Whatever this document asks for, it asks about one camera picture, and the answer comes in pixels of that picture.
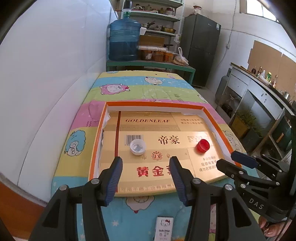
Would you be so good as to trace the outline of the person's right hand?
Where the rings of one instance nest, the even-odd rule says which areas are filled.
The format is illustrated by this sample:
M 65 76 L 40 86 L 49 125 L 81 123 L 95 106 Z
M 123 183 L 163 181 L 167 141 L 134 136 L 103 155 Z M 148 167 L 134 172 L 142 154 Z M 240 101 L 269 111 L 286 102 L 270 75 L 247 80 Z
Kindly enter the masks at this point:
M 277 237 L 282 228 L 284 227 L 285 222 L 278 222 L 270 224 L 267 219 L 263 216 L 260 216 L 258 219 L 258 224 L 260 229 L 263 231 L 265 237 Z

